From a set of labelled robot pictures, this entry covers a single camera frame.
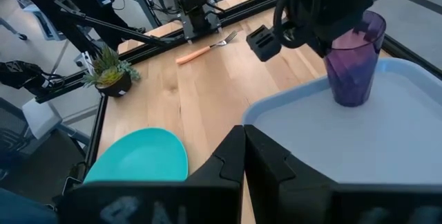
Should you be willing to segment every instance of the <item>fork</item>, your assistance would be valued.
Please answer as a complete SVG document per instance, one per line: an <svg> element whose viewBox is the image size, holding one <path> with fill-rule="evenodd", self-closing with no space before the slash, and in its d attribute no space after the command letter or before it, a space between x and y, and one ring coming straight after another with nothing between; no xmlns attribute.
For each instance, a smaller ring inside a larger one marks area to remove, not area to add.
<svg viewBox="0 0 442 224"><path fill-rule="evenodd" d="M226 37L226 39L224 39L224 40L222 40L222 41L220 41L220 42L218 42L216 44L212 44L210 46L206 46L206 47L204 47L204 48L202 48L200 50L197 50L197 51L195 51L195 52L193 52L191 54L185 55L185 56L183 56L181 58L178 58L178 59L176 59L176 63L177 64L185 64L186 62L189 62L189 61L195 59L196 57L199 57L200 55L202 55L205 52L211 50L212 48L215 48L215 47L218 47L218 46L221 47L221 46L227 45L233 38L235 38L236 34L238 34L238 33L236 32L236 30L234 30L229 36Z"/></svg>

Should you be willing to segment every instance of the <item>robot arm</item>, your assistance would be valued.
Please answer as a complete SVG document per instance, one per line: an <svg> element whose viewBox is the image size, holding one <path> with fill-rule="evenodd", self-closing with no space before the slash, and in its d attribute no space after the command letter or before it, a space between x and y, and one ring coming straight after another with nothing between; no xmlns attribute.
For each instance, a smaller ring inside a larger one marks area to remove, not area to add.
<svg viewBox="0 0 442 224"><path fill-rule="evenodd" d="M273 16L273 29L261 29L261 34L254 32L248 42L256 55L267 61L279 53L281 44L288 48L310 45L321 57L326 55L333 40L352 29L361 19L366 9L373 5L373 0L279 0ZM262 47L268 37L270 46Z"/></svg>

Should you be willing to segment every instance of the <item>orange fork handle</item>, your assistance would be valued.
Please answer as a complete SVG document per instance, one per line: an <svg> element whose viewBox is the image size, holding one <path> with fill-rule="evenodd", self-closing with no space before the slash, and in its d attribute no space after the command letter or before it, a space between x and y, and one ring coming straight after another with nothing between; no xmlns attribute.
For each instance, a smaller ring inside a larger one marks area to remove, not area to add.
<svg viewBox="0 0 442 224"><path fill-rule="evenodd" d="M185 64L186 62L189 62L193 59L195 59L196 57L199 57L200 55L204 54L205 52L210 50L210 46L204 47L200 50L197 50L191 54L185 55L181 58L176 59L176 63L177 64Z"/></svg>

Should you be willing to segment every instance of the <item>potted plant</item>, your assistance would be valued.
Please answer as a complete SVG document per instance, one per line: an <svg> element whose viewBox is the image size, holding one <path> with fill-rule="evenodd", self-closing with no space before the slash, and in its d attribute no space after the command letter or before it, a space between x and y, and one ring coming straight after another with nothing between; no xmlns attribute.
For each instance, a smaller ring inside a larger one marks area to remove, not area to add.
<svg viewBox="0 0 442 224"><path fill-rule="evenodd" d="M140 74L127 61L120 61L118 54L103 47L102 55L96 57L91 66L92 73L83 76L84 86L95 85L95 88L111 97L121 97L132 87L132 81L140 79Z"/></svg>

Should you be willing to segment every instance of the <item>succulent plant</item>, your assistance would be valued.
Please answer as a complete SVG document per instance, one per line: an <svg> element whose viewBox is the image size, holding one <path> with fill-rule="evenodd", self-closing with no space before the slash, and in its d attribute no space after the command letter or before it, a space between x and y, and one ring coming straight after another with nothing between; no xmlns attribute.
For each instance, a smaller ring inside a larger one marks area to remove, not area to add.
<svg viewBox="0 0 442 224"><path fill-rule="evenodd" d="M127 61L120 61L118 54L109 48L103 47L102 55L96 57L92 62L94 73L83 76L84 86L96 85L98 87L107 87L119 80L124 73L131 76L131 80L137 81L141 78L138 71L131 67Z"/></svg>

